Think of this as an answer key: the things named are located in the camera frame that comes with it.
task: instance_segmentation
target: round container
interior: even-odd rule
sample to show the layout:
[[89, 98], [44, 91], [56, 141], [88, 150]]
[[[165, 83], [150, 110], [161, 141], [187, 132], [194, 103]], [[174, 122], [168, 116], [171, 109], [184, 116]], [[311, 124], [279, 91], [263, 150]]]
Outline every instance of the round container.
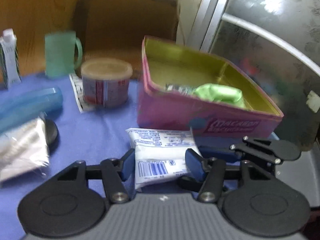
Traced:
[[118, 59], [98, 58], [81, 66], [84, 100], [90, 104], [116, 107], [128, 99], [132, 66]]

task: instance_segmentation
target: wooden wall panel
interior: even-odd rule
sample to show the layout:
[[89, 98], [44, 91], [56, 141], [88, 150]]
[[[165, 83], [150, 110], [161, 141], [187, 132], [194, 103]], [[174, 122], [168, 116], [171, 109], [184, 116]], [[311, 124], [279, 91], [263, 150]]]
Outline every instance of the wooden wall panel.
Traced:
[[21, 75], [44, 70], [44, 35], [71, 29], [76, 1], [0, 0], [0, 32], [17, 35]]

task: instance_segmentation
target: mug handle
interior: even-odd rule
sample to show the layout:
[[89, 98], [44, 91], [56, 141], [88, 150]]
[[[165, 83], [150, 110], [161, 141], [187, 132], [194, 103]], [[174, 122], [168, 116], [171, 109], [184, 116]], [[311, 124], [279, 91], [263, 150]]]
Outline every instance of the mug handle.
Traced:
[[79, 40], [79, 38], [76, 38], [76, 46], [78, 48], [78, 59], [75, 62], [75, 69], [77, 69], [82, 62], [82, 45], [81, 45], [81, 41]]

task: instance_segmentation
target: green mug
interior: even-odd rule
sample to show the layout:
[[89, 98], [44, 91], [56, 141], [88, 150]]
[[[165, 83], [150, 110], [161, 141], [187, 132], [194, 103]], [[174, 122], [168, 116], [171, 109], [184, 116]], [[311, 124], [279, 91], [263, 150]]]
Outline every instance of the green mug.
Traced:
[[[45, 42], [45, 74], [49, 78], [74, 73], [82, 62], [81, 41], [76, 32], [66, 31], [46, 34]], [[75, 47], [78, 48], [78, 59], [75, 62]]]

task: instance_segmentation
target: red and white container label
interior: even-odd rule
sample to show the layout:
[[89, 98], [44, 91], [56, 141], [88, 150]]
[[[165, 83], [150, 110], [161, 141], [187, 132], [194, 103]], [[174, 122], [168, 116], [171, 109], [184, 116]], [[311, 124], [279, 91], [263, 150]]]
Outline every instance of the red and white container label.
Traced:
[[128, 99], [129, 79], [96, 80], [82, 76], [84, 100], [90, 104], [115, 107]]

